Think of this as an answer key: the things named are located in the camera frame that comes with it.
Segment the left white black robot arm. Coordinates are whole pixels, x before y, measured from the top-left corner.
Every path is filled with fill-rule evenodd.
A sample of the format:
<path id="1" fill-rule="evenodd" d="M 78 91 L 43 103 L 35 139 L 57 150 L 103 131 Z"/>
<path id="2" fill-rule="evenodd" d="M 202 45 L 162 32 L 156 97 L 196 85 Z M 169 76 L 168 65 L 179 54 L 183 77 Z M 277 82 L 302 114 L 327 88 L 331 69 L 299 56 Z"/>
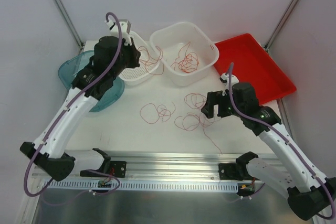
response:
<path id="1" fill-rule="evenodd" d="M 108 93 L 126 68 L 139 67 L 140 52 L 131 36 L 104 36 L 95 44 L 87 64 L 73 77 L 68 95 L 52 122 L 20 151 L 53 180 L 68 177 L 79 162 L 66 153 L 66 146 L 82 119 Z"/>

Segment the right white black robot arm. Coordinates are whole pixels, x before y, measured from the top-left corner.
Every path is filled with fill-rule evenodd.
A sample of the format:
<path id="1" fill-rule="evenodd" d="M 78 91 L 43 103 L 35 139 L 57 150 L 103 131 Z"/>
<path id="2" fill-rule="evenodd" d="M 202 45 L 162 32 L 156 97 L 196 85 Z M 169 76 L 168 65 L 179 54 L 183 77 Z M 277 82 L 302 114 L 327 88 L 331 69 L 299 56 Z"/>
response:
<path id="1" fill-rule="evenodd" d="M 234 180 L 257 178 L 286 198 L 291 210 L 302 220 L 323 217 L 331 208 L 329 220 L 335 218 L 335 178 L 328 178 L 305 156 L 288 134 L 276 112 L 259 104 L 249 83 L 236 83 L 224 91 L 208 92 L 201 112 L 211 119 L 218 107 L 220 118 L 236 116 L 259 137 L 282 162 L 283 173 L 264 162 L 253 152 L 236 158 L 233 165 L 220 165 L 224 176 Z"/>

